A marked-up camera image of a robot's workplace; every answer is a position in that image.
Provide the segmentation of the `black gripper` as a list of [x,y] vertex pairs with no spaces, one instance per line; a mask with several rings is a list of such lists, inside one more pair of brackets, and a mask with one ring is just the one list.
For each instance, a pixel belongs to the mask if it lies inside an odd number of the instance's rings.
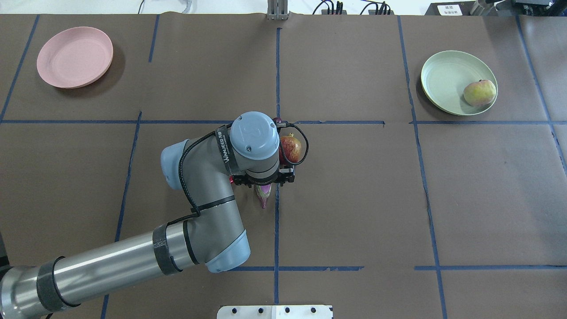
[[230,182],[240,186],[246,185],[252,187],[255,185],[266,186],[272,183],[285,184],[292,183],[295,180],[295,170],[293,167],[282,166],[276,167],[268,171],[254,172],[245,170],[239,174],[230,176]]

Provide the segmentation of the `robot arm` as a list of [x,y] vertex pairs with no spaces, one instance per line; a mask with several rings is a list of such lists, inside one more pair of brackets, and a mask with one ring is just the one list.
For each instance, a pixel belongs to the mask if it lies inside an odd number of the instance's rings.
[[161,168],[190,208],[181,218],[40,267],[1,268],[1,317],[39,319],[160,276],[203,264],[212,273],[232,270],[250,256],[247,232],[232,184],[291,183],[294,163],[284,155],[280,131],[291,127],[261,112],[239,115],[200,139],[164,148]]

